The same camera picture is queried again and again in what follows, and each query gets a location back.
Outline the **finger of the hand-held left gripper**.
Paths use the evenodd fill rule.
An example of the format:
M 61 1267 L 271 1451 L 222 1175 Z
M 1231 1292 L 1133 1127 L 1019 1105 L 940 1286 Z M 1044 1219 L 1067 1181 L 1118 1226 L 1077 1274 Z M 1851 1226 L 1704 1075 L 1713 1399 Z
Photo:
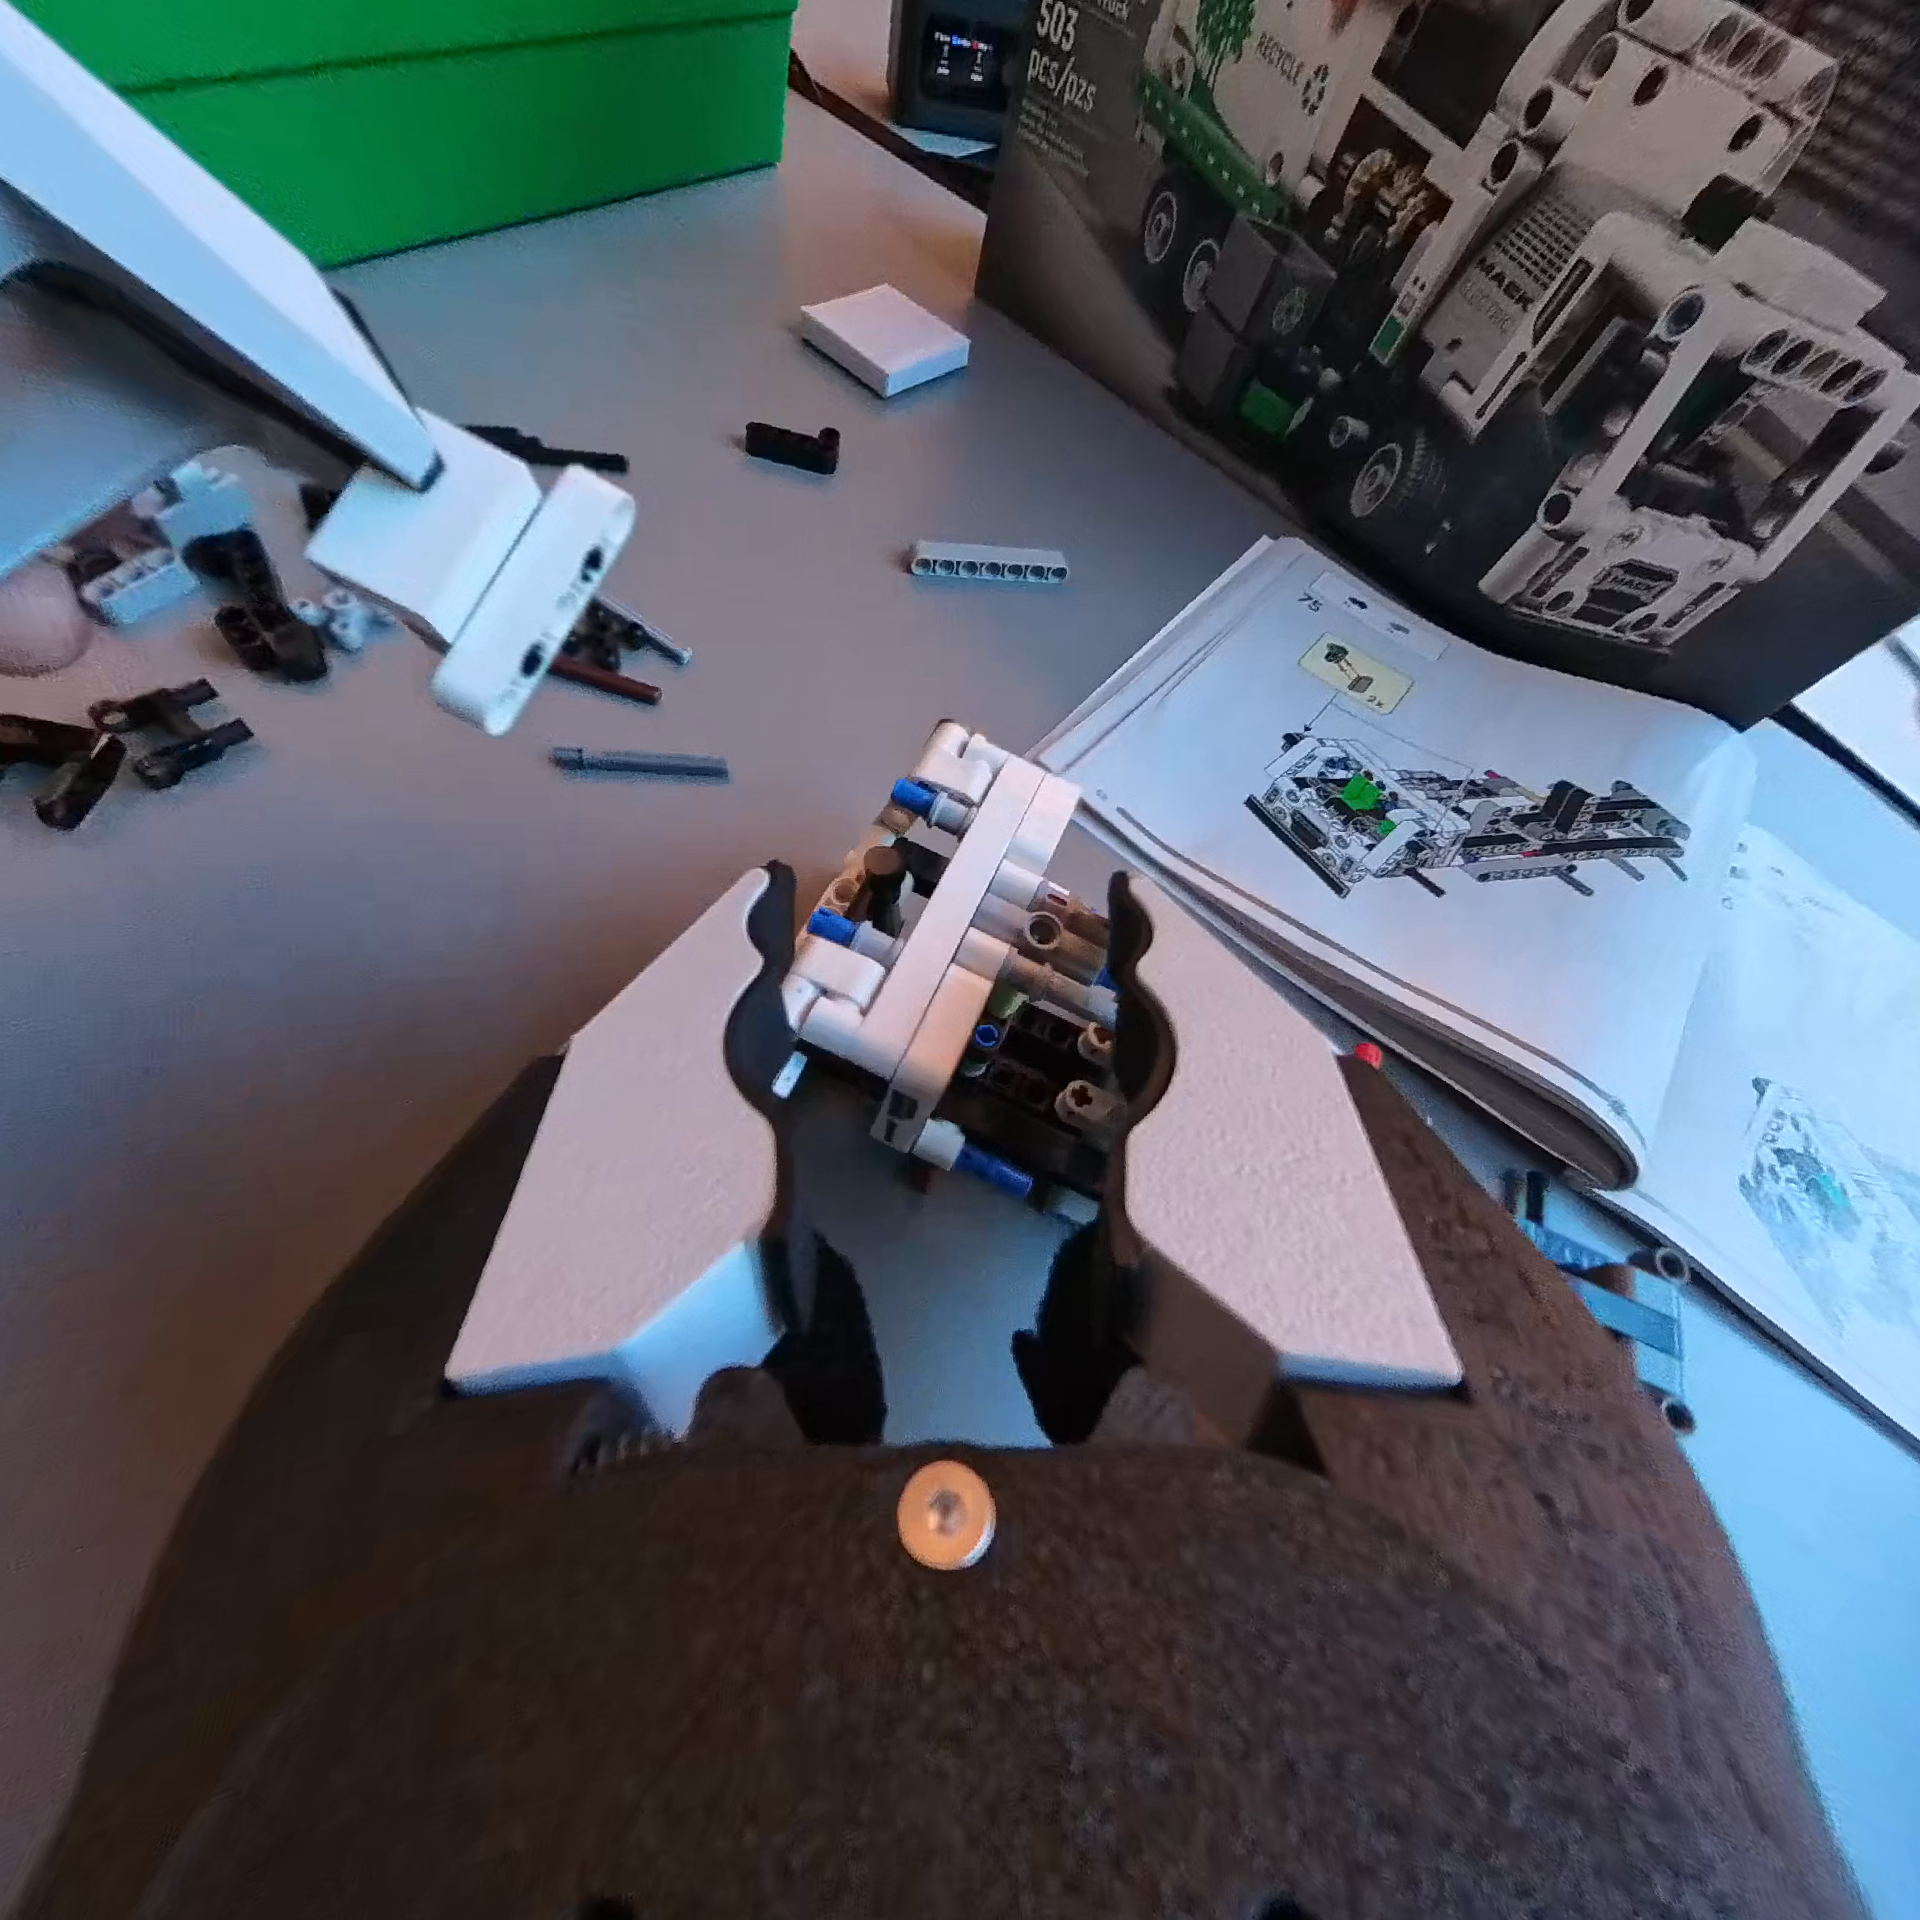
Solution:
M 99 278 L 248 397 L 408 487 L 439 452 L 319 269 L 56 38 L 5 3 L 5 192 L 40 265 Z
M 211 448 L 348 479 L 341 431 L 193 329 L 107 280 L 29 265 L 5 280 L 5 573 Z

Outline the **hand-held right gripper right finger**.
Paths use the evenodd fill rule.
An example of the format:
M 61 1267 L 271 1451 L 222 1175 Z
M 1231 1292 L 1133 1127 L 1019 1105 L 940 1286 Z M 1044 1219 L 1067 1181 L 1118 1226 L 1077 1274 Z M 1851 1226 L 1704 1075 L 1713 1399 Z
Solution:
M 1154 1439 L 1332 1476 L 1469 1430 L 1469 1369 L 1328 1037 L 1139 870 L 1111 879 L 1123 1127 L 1099 1290 Z

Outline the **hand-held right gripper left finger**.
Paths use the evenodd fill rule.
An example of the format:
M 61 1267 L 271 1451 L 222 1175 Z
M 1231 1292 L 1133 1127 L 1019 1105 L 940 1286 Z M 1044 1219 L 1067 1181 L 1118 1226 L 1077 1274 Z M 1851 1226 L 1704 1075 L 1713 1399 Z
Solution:
M 788 865 L 752 866 L 566 1046 L 445 1358 L 459 1397 L 597 1382 L 693 1407 L 804 1329 L 818 1233 L 795 1122 Z

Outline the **white lego panel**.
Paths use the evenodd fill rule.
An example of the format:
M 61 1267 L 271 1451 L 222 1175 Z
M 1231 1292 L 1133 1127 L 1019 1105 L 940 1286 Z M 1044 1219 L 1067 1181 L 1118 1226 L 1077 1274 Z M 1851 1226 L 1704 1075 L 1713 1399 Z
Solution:
M 439 646 L 437 706 L 505 736 L 618 561 L 639 503 L 585 468 L 554 484 L 427 416 L 439 456 L 410 492 L 362 468 L 307 542 L 307 561 Z

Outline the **lego truck chassis assembly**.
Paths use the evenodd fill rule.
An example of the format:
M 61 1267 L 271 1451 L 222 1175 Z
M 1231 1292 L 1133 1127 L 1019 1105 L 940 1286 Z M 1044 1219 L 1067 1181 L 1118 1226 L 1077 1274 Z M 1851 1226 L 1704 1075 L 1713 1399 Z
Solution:
M 1111 916 L 1049 876 L 1077 807 L 1083 791 L 1053 768 L 945 723 L 818 894 L 784 1001 L 799 1056 L 869 1097 L 869 1137 L 901 1161 L 971 1178 L 1094 1235 L 1088 1336 L 1133 1362 L 1099 1306 L 1099 1199 L 1123 1127 Z M 1640 1175 L 1645 1132 L 1599 1066 L 1637 1056 L 1664 1090 L 1704 894 L 1593 923 L 1589 947 L 1570 923 L 1511 916 L 1503 989 L 1543 1019 L 1529 1037 L 1466 996 L 1367 980 L 1362 955 L 1288 939 L 1144 827 L 1123 827 L 1113 849 L 1144 852 L 1139 876 L 1268 980 L 1481 1105 L 1585 1185 L 1623 1188 Z

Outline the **scattered small lego connectors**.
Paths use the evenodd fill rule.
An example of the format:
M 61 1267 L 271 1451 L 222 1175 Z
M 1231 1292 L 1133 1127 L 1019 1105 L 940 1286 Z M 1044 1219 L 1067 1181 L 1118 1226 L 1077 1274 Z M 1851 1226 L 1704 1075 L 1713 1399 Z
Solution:
M 173 468 L 84 535 L 46 548 L 40 561 L 70 576 L 96 630 L 126 630 L 211 589 L 211 627 L 226 652 L 285 686 L 317 686 L 336 652 L 362 652 L 401 627 L 346 588 L 319 596 L 288 595 L 260 535 L 248 484 L 206 464 Z M 107 695 L 84 723 L 5 711 L 5 773 L 40 779 L 31 793 L 40 827 L 80 831 L 125 773 L 147 791 L 173 791 L 250 743 L 250 724 L 241 718 L 199 723 L 216 701 L 211 681 L 182 681 Z

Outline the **open lego instruction booklet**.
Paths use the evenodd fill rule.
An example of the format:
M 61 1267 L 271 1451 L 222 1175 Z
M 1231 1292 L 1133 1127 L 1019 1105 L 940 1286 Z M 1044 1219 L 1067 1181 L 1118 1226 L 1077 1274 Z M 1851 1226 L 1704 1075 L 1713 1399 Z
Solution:
M 1743 734 L 1264 538 L 1034 759 L 1917 1439 L 1917 939 L 1752 822 Z

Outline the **long black lego piece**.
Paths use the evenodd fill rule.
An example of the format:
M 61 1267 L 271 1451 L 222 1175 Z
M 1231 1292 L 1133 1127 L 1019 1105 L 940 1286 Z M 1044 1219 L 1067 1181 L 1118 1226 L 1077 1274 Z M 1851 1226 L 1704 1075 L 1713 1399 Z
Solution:
M 505 422 L 466 422 L 461 431 L 469 437 L 476 437 L 476 442 L 486 442 L 486 445 L 529 464 L 529 468 L 545 468 L 545 470 L 583 468 L 583 470 L 602 475 L 602 479 L 626 479 L 631 475 L 631 460 L 618 456 L 618 452 L 545 445 L 537 433 L 526 433 L 526 431 L 505 426 Z

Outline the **white square lego tile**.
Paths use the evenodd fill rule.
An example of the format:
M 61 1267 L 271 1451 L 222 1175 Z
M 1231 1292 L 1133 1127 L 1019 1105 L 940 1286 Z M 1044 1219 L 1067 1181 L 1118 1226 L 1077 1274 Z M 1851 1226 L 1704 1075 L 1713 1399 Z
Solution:
M 965 373 L 971 352 L 970 334 L 891 283 L 800 306 L 799 334 L 881 401 Z

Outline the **grey lego beam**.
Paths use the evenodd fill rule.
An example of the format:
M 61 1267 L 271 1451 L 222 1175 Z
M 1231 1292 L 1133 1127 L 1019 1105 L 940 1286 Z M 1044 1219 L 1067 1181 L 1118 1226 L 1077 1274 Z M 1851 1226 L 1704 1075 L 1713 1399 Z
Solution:
M 1070 581 L 1070 567 L 1059 550 L 1042 548 L 918 538 L 906 553 L 906 576 L 936 584 L 1062 588 Z

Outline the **black lego set box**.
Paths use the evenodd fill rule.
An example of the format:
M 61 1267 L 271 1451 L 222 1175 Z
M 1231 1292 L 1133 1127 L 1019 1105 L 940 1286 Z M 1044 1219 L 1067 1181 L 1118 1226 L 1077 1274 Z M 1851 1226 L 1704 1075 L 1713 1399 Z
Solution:
M 976 294 L 1492 652 L 1917 620 L 1917 3 L 1027 3 Z

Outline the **person's left hand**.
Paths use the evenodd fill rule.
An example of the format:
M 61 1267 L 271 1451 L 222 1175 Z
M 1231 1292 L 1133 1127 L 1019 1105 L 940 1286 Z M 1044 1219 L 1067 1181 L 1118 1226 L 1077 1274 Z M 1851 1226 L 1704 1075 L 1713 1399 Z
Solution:
M 90 650 L 96 622 L 57 566 L 29 561 L 5 576 L 5 677 L 35 681 L 70 672 Z

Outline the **green plastic bin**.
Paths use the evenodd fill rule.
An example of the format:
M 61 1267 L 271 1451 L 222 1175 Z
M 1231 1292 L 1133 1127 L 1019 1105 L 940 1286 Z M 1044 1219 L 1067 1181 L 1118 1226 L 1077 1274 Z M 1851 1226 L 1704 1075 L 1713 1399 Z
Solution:
M 799 3 L 18 3 L 319 265 L 781 161 Z

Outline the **small timer device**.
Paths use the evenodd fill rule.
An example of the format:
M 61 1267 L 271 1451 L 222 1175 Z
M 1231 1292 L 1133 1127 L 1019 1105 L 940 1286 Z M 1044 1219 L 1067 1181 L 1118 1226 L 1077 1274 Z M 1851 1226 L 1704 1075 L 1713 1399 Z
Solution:
M 1027 3 L 891 3 L 888 120 L 906 135 L 994 150 L 1004 128 Z

